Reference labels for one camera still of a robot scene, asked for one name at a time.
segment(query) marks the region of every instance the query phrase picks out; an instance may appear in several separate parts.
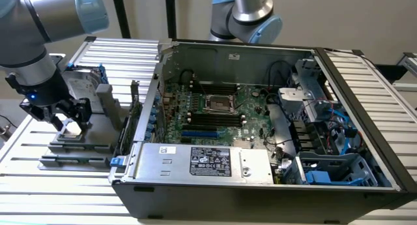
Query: slotted metal table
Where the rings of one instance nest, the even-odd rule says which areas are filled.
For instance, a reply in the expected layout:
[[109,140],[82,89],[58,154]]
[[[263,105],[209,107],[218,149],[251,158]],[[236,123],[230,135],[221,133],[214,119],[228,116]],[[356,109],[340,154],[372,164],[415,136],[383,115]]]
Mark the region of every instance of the slotted metal table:
[[[122,104],[132,102],[132,80],[141,81],[141,99],[145,100],[148,85],[156,68],[158,41],[101,39],[86,42],[73,62],[96,66],[104,63],[109,81],[114,85],[114,97]],[[349,55],[331,55],[336,66],[352,85],[365,109],[382,128],[410,173],[417,180],[417,140],[402,140],[404,133],[417,136],[417,124],[399,122],[394,128],[386,120],[395,117],[411,121],[404,104],[391,96],[376,71],[361,59]],[[382,107],[392,112],[380,115]],[[129,214],[109,180],[109,173],[39,170],[38,159],[47,152],[54,140],[53,125],[25,119],[10,141],[0,150],[0,224],[226,224],[186,221],[138,221]],[[417,202],[398,210],[376,210],[356,220],[353,225],[417,225]]]

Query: motherboard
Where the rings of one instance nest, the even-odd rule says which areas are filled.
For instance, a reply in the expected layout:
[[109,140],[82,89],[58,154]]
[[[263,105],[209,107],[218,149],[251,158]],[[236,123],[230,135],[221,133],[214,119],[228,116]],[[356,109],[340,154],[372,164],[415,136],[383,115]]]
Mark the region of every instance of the motherboard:
[[265,88],[168,83],[165,143],[264,148],[272,129]]

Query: black pole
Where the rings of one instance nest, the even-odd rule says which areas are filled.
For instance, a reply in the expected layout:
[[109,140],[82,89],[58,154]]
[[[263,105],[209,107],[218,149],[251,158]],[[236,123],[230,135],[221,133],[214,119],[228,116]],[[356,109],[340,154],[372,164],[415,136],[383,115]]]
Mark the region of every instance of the black pole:
[[122,37],[126,39],[130,39],[132,38],[130,23],[129,23],[129,18],[126,15],[124,0],[113,0],[113,2],[116,3]]
[[176,0],[165,0],[168,9],[169,38],[177,39]]

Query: robotic arm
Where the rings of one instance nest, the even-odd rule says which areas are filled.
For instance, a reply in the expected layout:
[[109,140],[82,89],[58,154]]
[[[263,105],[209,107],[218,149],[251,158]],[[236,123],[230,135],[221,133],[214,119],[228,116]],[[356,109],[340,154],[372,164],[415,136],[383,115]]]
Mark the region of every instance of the robotic arm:
[[21,107],[39,121],[73,118],[82,129],[91,116],[89,99],[74,99],[45,44],[109,27],[104,0],[0,0],[0,68],[26,96]]
[[273,0],[213,0],[212,41],[275,42],[283,29]]

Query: power supply label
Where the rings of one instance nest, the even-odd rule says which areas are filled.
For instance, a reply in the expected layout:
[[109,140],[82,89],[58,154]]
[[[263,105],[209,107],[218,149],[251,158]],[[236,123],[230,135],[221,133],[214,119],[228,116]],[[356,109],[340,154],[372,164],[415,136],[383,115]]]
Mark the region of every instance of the power supply label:
[[232,177],[230,149],[192,147],[190,174]]

